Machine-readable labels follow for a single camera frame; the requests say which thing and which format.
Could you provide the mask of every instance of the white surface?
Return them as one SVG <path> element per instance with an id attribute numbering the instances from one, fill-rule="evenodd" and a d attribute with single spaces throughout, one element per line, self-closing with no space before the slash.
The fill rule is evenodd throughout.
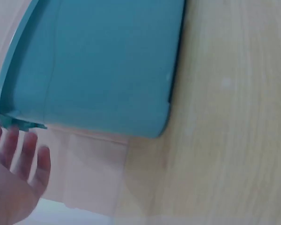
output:
<path id="1" fill-rule="evenodd" d="M 0 68 L 29 2 L 30 0 L 0 0 Z M 90 224 L 78 219 L 78 215 L 82 214 L 86 215 L 86 220 L 95 215 L 86 213 L 85 210 L 112 217 L 122 178 L 127 139 L 70 129 L 38 129 L 37 133 L 39 143 L 47 144 L 51 149 L 52 173 L 44 195 L 49 201 L 41 201 L 26 224 L 56 224 L 56 221 L 50 219 L 54 218 L 51 216 L 53 214 L 71 217 L 71 224 Z M 54 206 L 50 208 L 52 211 L 45 210 L 47 205 Z M 67 210 L 64 207 L 77 209 Z M 40 217 L 48 220 L 40 221 L 37 219 Z"/>

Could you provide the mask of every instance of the wood grain surface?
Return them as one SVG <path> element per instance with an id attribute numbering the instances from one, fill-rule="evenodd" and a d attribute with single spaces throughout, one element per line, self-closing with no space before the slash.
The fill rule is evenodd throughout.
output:
<path id="1" fill-rule="evenodd" d="M 169 126 L 130 141 L 116 224 L 281 225 L 281 0 L 189 0 Z"/>

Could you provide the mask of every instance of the teal plastic container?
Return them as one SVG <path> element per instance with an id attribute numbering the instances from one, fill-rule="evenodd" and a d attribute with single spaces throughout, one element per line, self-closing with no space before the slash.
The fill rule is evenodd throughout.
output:
<path id="1" fill-rule="evenodd" d="M 0 74 L 0 125 L 157 137 L 185 0 L 32 0 Z"/>

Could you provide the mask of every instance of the light wooden surface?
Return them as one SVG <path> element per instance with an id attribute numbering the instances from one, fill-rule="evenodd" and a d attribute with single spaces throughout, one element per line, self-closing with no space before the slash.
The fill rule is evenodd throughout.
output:
<path id="1" fill-rule="evenodd" d="M 281 0 L 188 1 L 170 124 L 131 140 L 116 217 L 281 224 Z"/>

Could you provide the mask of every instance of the hand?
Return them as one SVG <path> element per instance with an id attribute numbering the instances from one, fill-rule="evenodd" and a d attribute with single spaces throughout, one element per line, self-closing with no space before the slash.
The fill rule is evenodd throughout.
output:
<path id="1" fill-rule="evenodd" d="M 49 181 L 50 152 L 45 146 L 38 149 L 36 173 L 30 183 L 27 181 L 37 144 L 37 135 L 34 133 L 25 134 L 15 171 L 10 172 L 18 137 L 19 129 L 11 128 L 0 150 L 0 225 L 14 224 L 29 216 L 45 192 Z"/>

